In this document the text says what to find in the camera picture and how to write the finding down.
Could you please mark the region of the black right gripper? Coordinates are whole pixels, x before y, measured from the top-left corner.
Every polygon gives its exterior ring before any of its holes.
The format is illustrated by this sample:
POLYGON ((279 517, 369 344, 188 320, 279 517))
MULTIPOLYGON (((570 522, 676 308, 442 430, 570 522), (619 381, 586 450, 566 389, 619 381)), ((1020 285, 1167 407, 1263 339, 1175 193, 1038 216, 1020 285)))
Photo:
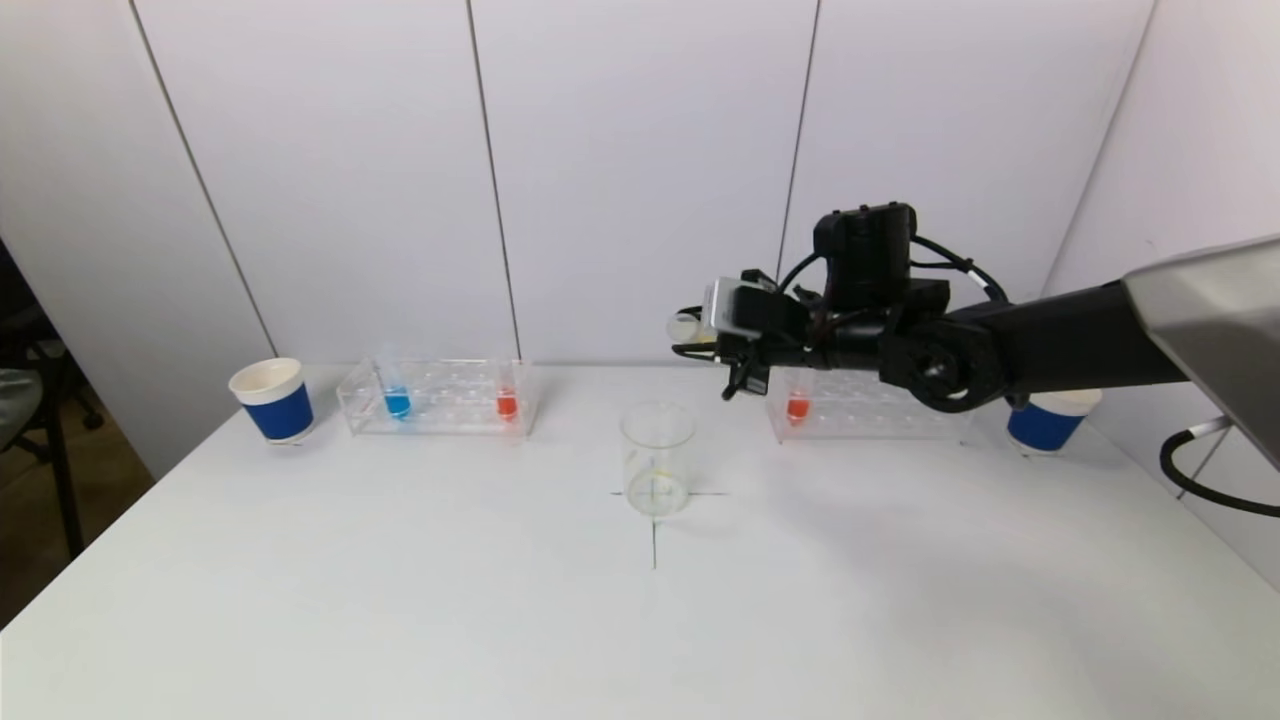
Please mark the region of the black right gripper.
MULTIPOLYGON (((681 307, 678 315, 700 316, 701 306, 681 307)), ((831 368, 828 343, 809 336, 765 333, 756 338, 721 334, 710 342, 677 343, 671 351, 687 360, 718 361, 730 369, 727 386, 721 391, 726 402, 740 395, 765 397, 771 391, 774 368, 826 370, 831 368)))

